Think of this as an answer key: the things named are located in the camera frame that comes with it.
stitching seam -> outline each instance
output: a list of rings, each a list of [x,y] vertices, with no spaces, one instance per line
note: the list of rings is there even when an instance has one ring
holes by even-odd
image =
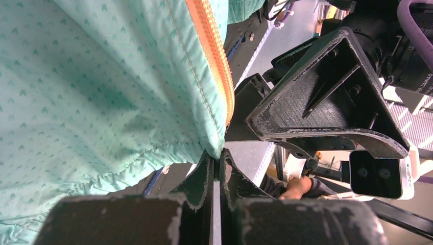
[[[69,193],[70,193],[71,190],[78,191],[79,188],[83,188],[84,186],[89,185],[89,184],[91,184],[91,183],[96,183],[96,182],[98,182],[99,179],[101,179],[101,178],[105,178],[105,177],[108,177],[108,176],[117,176],[117,175],[119,175],[119,174],[125,172],[125,171],[128,170],[132,165],[134,165],[134,164],[136,163],[136,161],[137,161],[139,158],[143,157],[145,153],[148,153],[148,152],[154,151],[155,149],[157,149],[157,148],[159,148],[159,147],[161,147],[161,146],[163,146],[163,145],[186,144],[186,143],[197,143],[197,142],[195,142],[195,141],[174,141],[174,142],[167,142],[167,143],[163,143],[163,144],[155,145],[155,146],[153,146],[151,149],[148,149],[148,150],[145,150],[145,151],[141,152],[141,153],[140,153],[136,158],[134,158],[133,160],[131,160],[131,163],[129,163],[128,166],[126,166],[122,171],[119,171],[119,172],[117,172],[117,173],[108,173],[108,174],[105,174],[105,175],[100,175],[100,176],[97,176],[96,178],[92,178],[92,179],[90,179],[87,183],[80,183],[80,184],[77,184],[77,185],[75,186],[75,188],[71,188],[71,189],[69,189],[69,190],[67,191],[68,196],[70,196]]]
[[[217,127],[217,124],[216,124],[216,122],[215,122],[215,119],[213,118],[212,112],[210,111],[209,104],[208,104],[208,102],[207,102],[207,100],[206,100],[206,98],[205,98],[205,96],[204,96],[204,93],[203,93],[202,87],[200,86],[200,82],[199,82],[199,80],[197,79],[197,76],[196,76],[196,73],[194,72],[193,66],[191,65],[191,62],[190,62],[190,60],[189,60],[188,54],[187,54],[186,49],[185,49],[185,45],[183,44],[183,42],[182,42],[182,40],[181,40],[181,38],[180,38],[179,32],[177,31],[177,28],[176,28],[176,25],[175,25],[175,21],[174,21],[173,15],[172,15],[172,11],[171,11],[171,9],[170,9],[170,7],[169,7],[169,4],[168,4],[167,0],[164,0],[164,1],[165,1],[165,5],[167,5],[167,9],[169,10],[170,18],[172,19],[172,24],[173,24],[173,27],[174,27],[174,29],[175,29],[175,31],[176,31],[176,36],[178,37],[178,40],[179,40],[180,44],[182,45],[182,50],[183,50],[183,52],[185,53],[185,57],[186,57],[186,60],[188,61],[188,65],[189,65],[189,67],[191,68],[191,71],[193,72],[194,79],[197,81],[197,86],[198,86],[198,88],[199,88],[199,90],[200,90],[200,94],[202,95],[203,101],[204,101],[204,103],[205,103],[205,105],[206,105],[206,107],[207,107],[207,110],[208,110],[208,112],[209,112],[210,118],[212,119],[213,125],[215,126],[216,135],[217,135],[217,137],[218,137],[218,143],[221,143],[220,135],[219,135],[219,133],[218,133],[218,127]]]
[[[21,233],[22,233],[23,231],[28,230],[27,227],[28,227],[32,222],[37,221],[39,218],[41,218],[42,216],[44,216],[44,215],[45,215],[46,213],[48,213],[48,212],[49,212],[49,211],[46,211],[46,212],[41,213],[39,216],[37,216],[36,218],[31,219],[27,224],[25,224],[25,225],[23,225],[23,226],[17,225],[17,226],[21,227],[22,230],[21,230],[18,234],[16,234],[16,235],[13,236],[12,238],[10,238],[10,239],[5,243],[5,245],[8,245],[8,244],[10,244],[11,242],[13,242],[13,239],[14,239],[14,238],[18,238],[18,236],[21,235]]]

cable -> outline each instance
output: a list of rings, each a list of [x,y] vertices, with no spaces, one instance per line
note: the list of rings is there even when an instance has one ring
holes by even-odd
[[[384,76],[383,79],[385,80],[385,83],[382,85],[382,89],[380,90],[380,93],[383,97],[383,91],[390,85],[394,84],[394,76],[392,75],[392,68],[391,68],[391,55],[387,57],[387,61],[383,64],[384,65]]]
[[[294,6],[293,4],[290,4],[290,6],[288,7],[288,9],[286,9],[286,13],[285,13],[285,15],[283,16],[283,19],[281,20],[281,23],[284,23],[285,20],[286,20],[289,16],[292,16],[292,15],[294,14],[294,12],[292,11],[293,6]]]
[[[402,0],[397,7],[398,22],[428,68],[433,70],[433,45],[412,18],[411,4],[433,4],[433,0]]]
[[[269,21],[272,21],[272,20],[274,20],[274,19],[276,19],[276,18],[278,17],[278,15],[283,11],[283,9],[286,8],[287,5],[292,4],[292,3],[296,2],[296,1],[299,1],[299,0],[288,0],[287,2],[285,2],[285,4],[284,4],[283,7],[278,11],[278,13],[276,13],[276,14],[271,18],[271,17],[269,17],[268,0],[264,0],[264,3],[263,3],[263,16],[264,16],[265,19],[267,19],[267,20],[269,20]]]

black plastic mount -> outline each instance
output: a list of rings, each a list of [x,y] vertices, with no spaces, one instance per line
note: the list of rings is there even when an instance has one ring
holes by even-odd
[[[226,141],[273,141],[298,158],[354,150],[357,144],[377,159],[408,155],[409,143],[349,28],[313,38],[272,65],[263,78],[253,75],[236,89]]]
[[[387,244],[367,205],[273,199],[223,150],[219,160],[204,152],[196,169],[167,195],[64,198],[35,245],[212,244],[214,180],[220,182],[222,244]]]

camera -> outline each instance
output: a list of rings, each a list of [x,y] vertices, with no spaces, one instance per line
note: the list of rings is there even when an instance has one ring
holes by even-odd
[[[356,194],[388,199],[414,196],[410,158],[375,159],[367,151],[349,157],[350,188]]]

black cable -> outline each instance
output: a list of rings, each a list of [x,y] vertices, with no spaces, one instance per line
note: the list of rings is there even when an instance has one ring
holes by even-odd
[[[269,10],[268,10],[268,0],[264,0],[264,3],[263,3],[263,16],[264,16],[265,19],[267,19],[269,21],[272,21],[272,20],[274,20],[274,19],[277,18],[277,16],[286,8],[287,5],[292,4],[292,3],[296,2],[296,1],[299,1],[299,0],[289,0],[289,1],[285,2],[285,4],[278,11],[278,13],[276,13],[274,16],[272,16],[272,18],[270,18],[269,17]]]
[[[385,83],[382,86],[382,89],[380,90],[380,93],[382,94],[383,97],[383,91],[385,90],[386,87],[393,85],[395,83],[394,81],[394,76],[392,75],[392,67],[391,67],[391,59],[392,56],[389,55],[387,58],[385,58],[385,62],[383,63],[383,79],[385,80]]]

